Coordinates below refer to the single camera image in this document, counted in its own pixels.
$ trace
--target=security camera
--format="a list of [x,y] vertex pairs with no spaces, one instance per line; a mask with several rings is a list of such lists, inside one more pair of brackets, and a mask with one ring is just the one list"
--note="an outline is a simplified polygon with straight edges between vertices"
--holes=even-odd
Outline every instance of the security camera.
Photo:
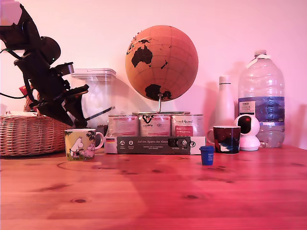
[[254,115],[243,114],[235,119],[235,125],[241,127],[240,150],[257,151],[260,146],[256,137],[260,129],[258,119]]

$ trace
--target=blue bottle cap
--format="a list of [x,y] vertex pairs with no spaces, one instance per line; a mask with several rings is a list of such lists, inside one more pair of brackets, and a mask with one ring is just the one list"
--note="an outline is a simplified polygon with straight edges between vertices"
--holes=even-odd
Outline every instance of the blue bottle cap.
[[214,147],[213,146],[201,146],[200,151],[204,152],[214,152]]

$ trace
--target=moomin mug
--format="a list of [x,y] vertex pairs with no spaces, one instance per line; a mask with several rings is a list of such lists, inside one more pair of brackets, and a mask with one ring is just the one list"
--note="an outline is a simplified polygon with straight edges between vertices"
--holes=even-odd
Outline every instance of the moomin mug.
[[[100,136],[100,144],[95,147],[96,135]],[[83,161],[92,159],[95,150],[104,144],[104,135],[93,128],[66,129],[65,152],[69,161]]]

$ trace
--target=globe stand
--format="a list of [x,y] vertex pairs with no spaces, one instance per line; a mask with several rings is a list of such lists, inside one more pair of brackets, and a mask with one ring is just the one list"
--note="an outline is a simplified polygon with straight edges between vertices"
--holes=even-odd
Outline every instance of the globe stand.
[[158,110],[157,111],[154,111],[154,112],[132,112],[133,115],[140,115],[140,114],[190,114],[191,112],[179,112],[179,111],[176,111],[176,112],[161,112],[161,104],[162,104],[162,94],[158,94],[159,96],[159,107],[158,107]]

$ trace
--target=black robotic arm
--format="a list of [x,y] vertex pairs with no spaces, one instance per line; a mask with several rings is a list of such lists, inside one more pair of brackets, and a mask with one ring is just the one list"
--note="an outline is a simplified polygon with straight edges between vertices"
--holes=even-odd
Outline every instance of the black robotic arm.
[[[5,43],[5,50],[17,58],[14,64],[23,72],[27,93],[33,102],[30,106],[37,107],[46,116],[73,126],[67,114],[70,112],[78,126],[86,127],[81,98],[82,94],[88,92],[89,86],[71,89],[69,82],[62,78],[74,72],[72,62],[50,67],[60,57],[58,43],[50,37],[40,37],[22,4],[20,8],[22,14],[17,24],[0,26],[0,39]],[[18,56],[14,50],[24,50],[23,56]],[[29,82],[39,92],[39,101],[34,99]]]

